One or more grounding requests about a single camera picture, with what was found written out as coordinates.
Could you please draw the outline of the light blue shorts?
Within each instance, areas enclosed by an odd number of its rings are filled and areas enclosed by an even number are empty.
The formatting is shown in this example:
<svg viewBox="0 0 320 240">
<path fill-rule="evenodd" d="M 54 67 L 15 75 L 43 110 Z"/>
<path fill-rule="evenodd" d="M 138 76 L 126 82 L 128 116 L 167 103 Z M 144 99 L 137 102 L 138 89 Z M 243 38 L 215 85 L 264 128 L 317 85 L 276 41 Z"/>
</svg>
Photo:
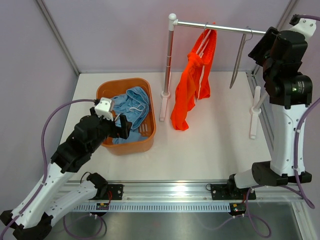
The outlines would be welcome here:
<svg viewBox="0 0 320 240">
<path fill-rule="evenodd" d="M 150 111 L 150 99 L 147 93 L 140 86 L 135 86 L 127 89 L 123 94 L 114 96 L 112 101 L 114 102 L 113 110 L 116 114 L 116 126 L 121 126 L 118 117 L 121 114 L 125 115 L 127 121 L 132 123 L 128 138 L 113 138 L 112 143 L 118 145 L 146 140 L 148 137 L 139 133 L 139 127 Z"/>
</svg>

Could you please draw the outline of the grey hanger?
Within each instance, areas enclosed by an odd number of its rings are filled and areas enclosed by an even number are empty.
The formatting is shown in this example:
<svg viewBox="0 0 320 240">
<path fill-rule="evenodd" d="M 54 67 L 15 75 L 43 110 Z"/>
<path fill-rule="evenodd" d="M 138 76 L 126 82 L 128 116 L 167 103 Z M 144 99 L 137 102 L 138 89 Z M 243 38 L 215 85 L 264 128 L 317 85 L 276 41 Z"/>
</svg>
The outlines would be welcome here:
<svg viewBox="0 0 320 240">
<path fill-rule="evenodd" d="M 250 30 L 251 32 L 251 37 L 249 39 L 247 39 L 247 34 L 244 33 L 241 37 L 241 41 L 240 41 L 240 45 L 238 48 L 238 52 L 237 52 L 237 56 L 236 56 L 236 60 L 235 60 L 235 64 L 234 64 L 234 68 L 233 68 L 233 72 L 232 72 L 232 77 L 231 77 L 231 81 L 230 81 L 230 85 L 229 88 L 231 89 L 236 81 L 237 75 L 238 75 L 238 71 L 239 71 L 239 67 L 240 67 L 240 63 L 241 63 L 241 58 L 242 58 L 242 54 L 243 54 L 243 50 L 245 47 L 245 44 L 247 41 L 251 40 L 253 37 L 253 33 L 252 33 L 252 29 L 247 26 L 246 27 L 248 30 Z"/>
</svg>

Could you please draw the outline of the pink hanger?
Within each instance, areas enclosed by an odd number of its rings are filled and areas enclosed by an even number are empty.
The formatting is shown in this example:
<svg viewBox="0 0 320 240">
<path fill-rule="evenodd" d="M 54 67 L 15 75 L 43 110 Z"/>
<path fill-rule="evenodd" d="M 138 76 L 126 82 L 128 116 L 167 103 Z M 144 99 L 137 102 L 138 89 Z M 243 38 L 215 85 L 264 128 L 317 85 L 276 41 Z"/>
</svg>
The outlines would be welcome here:
<svg viewBox="0 0 320 240">
<path fill-rule="evenodd" d="M 203 58 L 204 51 L 205 51 L 205 49 L 206 49 L 206 47 L 208 45 L 208 42 L 209 42 L 208 38 L 210 37 L 211 31 L 212 30 L 209 29 L 206 32 L 206 28 L 204 28 L 202 42 L 201 42 L 199 48 L 196 51 L 196 54 L 201 59 Z M 204 77 L 204 72 L 205 72 L 205 66 L 203 66 L 202 69 L 201 69 L 201 74 L 200 74 L 200 78 L 199 78 L 199 89 L 198 89 L 198 93 L 197 93 L 197 97 L 196 97 L 197 101 L 200 99 L 200 91 L 201 91 L 202 80 L 203 80 L 203 77 Z"/>
</svg>

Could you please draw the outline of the orange shorts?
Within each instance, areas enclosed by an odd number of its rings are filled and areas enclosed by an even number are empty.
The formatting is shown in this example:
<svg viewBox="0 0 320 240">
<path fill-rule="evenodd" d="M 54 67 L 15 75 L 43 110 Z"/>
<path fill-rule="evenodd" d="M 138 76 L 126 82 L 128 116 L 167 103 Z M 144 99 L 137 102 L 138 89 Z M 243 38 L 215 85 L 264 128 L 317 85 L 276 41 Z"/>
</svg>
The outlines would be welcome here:
<svg viewBox="0 0 320 240">
<path fill-rule="evenodd" d="M 187 115 L 196 105 L 199 91 L 199 81 L 204 66 L 204 75 L 201 82 L 199 100 L 207 99 L 211 96 L 209 75 L 214 61 L 218 34 L 216 30 L 211 30 L 208 38 L 208 45 L 204 55 L 200 58 L 197 50 L 202 43 L 204 31 L 198 37 L 192 50 L 187 55 L 187 65 L 183 70 L 180 81 L 175 89 L 175 104 L 171 112 L 170 120 L 175 130 L 185 131 L 189 128 Z"/>
</svg>

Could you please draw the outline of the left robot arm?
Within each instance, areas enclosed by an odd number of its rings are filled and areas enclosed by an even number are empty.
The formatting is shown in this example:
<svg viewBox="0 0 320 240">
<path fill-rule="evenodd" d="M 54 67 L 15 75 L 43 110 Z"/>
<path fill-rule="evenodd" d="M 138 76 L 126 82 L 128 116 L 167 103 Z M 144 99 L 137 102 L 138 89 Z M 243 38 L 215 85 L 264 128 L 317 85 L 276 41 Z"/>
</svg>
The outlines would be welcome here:
<svg viewBox="0 0 320 240">
<path fill-rule="evenodd" d="M 43 240 L 72 209 L 86 200 L 100 200 L 109 196 L 107 180 L 95 172 L 75 190 L 54 200 L 60 188 L 91 159 L 108 137 L 129 137 L 132 123 L 123 114 L 120 114 L 119 120 L 120 126 L 116 126 L 113 120 L 95 113 L 80 119 L 70 136 L 51 157 L 44 180 L 18 207 L 3 211 L 0 215 L 4 225 L 13 229 L 12 234 L 17 240 Z"/>
</svg>

